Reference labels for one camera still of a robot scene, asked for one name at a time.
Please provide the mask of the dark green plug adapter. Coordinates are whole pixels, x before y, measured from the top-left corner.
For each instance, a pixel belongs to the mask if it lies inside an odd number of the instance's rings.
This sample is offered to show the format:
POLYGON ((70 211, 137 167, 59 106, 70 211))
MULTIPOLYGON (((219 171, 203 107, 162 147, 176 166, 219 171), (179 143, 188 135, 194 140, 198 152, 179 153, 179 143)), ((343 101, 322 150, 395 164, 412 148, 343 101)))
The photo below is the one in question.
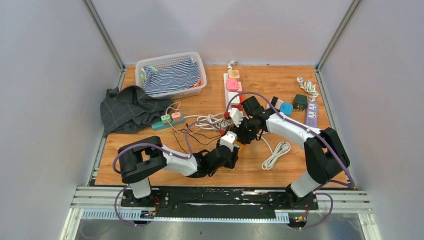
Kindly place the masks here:
POLYGON ((306 109, 308 105, 308 97, 303 94, 296 94, 293 99, 293 108, 299 111, 306 109))

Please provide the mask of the purple power strip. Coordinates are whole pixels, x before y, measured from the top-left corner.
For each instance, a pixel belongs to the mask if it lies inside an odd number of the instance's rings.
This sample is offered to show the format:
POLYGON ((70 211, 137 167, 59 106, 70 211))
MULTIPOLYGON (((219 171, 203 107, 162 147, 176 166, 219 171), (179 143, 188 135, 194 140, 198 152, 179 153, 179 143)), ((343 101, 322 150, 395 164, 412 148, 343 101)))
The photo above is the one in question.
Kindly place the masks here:
POLYGON ((305 125, 316 128, 318 125, 318 104, 313 101, 309 101, 307 103, 307 107, 305 109, 305 125))

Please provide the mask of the orange power strip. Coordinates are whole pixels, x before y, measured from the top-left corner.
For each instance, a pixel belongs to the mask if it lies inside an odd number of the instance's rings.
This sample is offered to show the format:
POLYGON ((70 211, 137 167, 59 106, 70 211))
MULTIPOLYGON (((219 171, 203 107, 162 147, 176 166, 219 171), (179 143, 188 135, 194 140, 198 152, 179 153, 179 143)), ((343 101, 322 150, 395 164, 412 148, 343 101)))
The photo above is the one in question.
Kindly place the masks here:
POLYGON ((237 155, 239 156, 246 148, 246 144, 242 144, 238 141, 235 142, 234 146, 237 148, 237 155))

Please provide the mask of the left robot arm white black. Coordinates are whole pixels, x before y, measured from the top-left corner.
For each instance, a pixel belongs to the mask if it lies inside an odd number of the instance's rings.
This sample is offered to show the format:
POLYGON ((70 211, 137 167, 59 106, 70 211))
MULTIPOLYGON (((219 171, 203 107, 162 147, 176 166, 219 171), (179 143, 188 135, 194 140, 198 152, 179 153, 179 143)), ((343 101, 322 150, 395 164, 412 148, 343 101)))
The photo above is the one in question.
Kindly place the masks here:
POLYGON ((121 147, 112 168, 131 188, 135 202, 146 207, 153 201, 149 176, 165 169, 188 178, 211 177, 221 167, 233 169, 240 150, 232 133, 222 136, 213 150, 197 153, 178 152, 152 136, 121 147))

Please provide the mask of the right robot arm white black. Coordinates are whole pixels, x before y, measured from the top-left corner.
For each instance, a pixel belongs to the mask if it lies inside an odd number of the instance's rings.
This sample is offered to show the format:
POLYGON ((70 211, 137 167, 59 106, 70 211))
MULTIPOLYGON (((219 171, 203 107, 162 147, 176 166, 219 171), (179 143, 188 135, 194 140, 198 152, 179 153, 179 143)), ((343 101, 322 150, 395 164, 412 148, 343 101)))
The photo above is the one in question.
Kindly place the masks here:
POLYGON ((227 107, 226 113, 234 123, 232 132, 241 144, 250 144, 259 132, 268 132, 286 138, 304 150, 306 171, 290 183, 277 204, 298 209, 320 187, 344 172, 349 180, 350 160, 337 131, 331 127, 319 129, 294 120, 272 104, 264 108, 256 97, 242 103, 243 110, 227 107))

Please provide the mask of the blue plug adapter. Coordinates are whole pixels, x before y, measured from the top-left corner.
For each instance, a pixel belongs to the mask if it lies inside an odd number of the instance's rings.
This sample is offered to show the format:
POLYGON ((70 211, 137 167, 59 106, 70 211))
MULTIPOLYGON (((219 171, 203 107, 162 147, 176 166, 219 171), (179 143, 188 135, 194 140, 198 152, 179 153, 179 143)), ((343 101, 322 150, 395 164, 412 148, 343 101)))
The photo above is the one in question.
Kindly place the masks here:
POLYGON ((293 112, 293 105, 287 102, 283 102, 280 106, 280 112, 286 116, 290 116, 293 112))

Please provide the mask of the pink plug adapter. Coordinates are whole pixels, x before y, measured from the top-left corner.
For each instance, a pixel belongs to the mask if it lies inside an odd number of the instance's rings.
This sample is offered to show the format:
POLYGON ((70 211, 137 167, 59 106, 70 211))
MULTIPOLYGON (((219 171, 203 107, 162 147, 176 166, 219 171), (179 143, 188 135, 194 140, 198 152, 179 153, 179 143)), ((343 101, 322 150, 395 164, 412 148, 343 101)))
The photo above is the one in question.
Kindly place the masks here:
POLYGON ((225 81, 225 88, 229 92, 241 92, 242 84, 237 79, 228 78, 225 81))

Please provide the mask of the beige round-pattern plug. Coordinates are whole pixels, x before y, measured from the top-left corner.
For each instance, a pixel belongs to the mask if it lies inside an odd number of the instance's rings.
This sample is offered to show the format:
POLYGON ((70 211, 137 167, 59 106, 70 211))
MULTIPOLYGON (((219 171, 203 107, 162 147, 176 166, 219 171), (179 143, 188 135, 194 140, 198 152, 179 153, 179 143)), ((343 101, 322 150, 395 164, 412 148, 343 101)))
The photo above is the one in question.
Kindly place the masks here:
POLYGON ((240 72, 238 70, 228 70, 227 74, 229 79, 240 79, 240 72))

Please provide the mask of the salmon plug adapter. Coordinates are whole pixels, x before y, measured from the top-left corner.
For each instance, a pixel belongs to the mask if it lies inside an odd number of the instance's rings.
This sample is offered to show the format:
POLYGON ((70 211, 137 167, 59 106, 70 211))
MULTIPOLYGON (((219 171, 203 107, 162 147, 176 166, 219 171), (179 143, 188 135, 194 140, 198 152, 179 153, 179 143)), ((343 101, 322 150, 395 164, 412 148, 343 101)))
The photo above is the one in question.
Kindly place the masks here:
POLYGON ((176 111, 171 114, 171 118, 173 122, 180 122, 184 119, 182 113, 180 111, 176 111))

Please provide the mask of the small black charger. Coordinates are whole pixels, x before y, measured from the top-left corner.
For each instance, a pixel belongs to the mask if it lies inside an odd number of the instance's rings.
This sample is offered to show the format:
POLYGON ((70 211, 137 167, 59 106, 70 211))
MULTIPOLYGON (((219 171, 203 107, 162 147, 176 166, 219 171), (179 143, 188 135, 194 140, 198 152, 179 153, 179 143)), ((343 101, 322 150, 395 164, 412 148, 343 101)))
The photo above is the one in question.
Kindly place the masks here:
POLYGON ((271 99, 271 106, 273 106, 273 107, 276 107, 276 104, 277 104, 277 102, 278 102, 278 100, 279 100, 279 98, 278 97, 276 97, 276 96, 274 96, 272 99, 271 99))

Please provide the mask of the long white power strip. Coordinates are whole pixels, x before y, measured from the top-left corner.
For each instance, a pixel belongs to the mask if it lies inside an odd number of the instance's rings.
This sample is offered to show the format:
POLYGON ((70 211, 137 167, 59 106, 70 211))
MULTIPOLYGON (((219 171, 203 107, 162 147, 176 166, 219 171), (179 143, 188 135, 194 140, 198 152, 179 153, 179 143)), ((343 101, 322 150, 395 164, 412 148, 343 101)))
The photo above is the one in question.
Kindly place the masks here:
MULTIPOLYGON (((238 78, 229 78, 228 73, 223 74, 224 83, 224 96, 225 96, 225 107, 228 105, 229 100, 237 93, 242 91, 242 83, 238 78)), ((243 111, 241 102, 244 100, 242 95, 239 95, 230 103, 230 108, 237 108, 243 111)))

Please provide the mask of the teal power strip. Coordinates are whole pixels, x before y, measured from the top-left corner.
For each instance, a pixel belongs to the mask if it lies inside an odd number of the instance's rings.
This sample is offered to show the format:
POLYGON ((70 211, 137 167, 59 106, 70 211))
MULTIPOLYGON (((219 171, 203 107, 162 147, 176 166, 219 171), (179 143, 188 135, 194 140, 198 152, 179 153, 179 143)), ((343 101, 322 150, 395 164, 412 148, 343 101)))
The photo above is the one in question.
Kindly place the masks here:
POLYGON ((159 131, 159 130, 170 128, 171 126, 174 127, 184 123, 185 123, 185 120, 183 115, 180 117, 178 121, 174 121, 173 119, 171 119, 171 123, 168 123, 168 122, 164 123, 162 121, 162 118, 159 117, 158 120, 151 125, 151 127, 154 131, 159 131))

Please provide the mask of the white plastic basket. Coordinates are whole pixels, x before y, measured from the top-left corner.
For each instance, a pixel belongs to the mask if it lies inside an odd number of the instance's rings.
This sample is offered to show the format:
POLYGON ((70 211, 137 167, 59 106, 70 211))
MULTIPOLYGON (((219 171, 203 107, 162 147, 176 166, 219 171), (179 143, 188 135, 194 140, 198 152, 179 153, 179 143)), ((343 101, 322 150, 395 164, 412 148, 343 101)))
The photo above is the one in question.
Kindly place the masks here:
POLYGON ((152 98, 178 99, 199 95, 207 76, 199 53, 189 51, 138 61, 135 84, 152 98))

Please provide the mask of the blue white striped cloth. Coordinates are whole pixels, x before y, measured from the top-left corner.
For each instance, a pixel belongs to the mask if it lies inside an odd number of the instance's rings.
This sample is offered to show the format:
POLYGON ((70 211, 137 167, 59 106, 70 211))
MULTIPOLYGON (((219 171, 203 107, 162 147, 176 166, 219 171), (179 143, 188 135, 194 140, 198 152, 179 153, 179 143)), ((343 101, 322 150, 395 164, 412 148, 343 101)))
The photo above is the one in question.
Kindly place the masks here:
POLYGON ((141 87, 150 96, 194 88, 201 82, 198 62, 192 58, 161 70, 144 66, 140 79, 141 87))

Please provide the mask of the dark grey plaid cloth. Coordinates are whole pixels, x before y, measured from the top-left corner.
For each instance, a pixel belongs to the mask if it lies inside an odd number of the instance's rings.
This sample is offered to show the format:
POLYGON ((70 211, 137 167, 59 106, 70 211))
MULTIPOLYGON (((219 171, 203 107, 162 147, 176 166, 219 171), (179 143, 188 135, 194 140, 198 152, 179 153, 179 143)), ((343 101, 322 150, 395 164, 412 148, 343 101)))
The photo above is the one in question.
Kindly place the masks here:
POLYGON ((122 90, 110 88, 99 109, 104 126, 103 136, 138 133, 158 122, 173 103, 169 98, 153 98, 136 85, 122 90))

